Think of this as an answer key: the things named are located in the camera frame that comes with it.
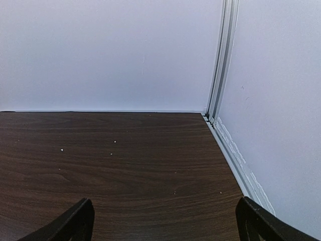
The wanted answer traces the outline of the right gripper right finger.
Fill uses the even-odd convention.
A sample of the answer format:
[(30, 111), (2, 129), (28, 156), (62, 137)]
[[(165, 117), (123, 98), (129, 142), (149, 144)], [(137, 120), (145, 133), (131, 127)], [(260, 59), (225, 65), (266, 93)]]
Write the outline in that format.
[(316, 240), (281, 221), (249, 197), (240, 198), (235, 213), (240, 240)]

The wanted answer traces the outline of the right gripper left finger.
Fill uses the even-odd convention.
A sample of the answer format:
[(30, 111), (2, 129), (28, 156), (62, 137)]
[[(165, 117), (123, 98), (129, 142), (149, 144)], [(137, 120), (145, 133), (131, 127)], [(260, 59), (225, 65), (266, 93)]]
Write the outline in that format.
[(51, 223), (20, 240), (91, 240), (94, 218), (92, 201), (83, 198)]

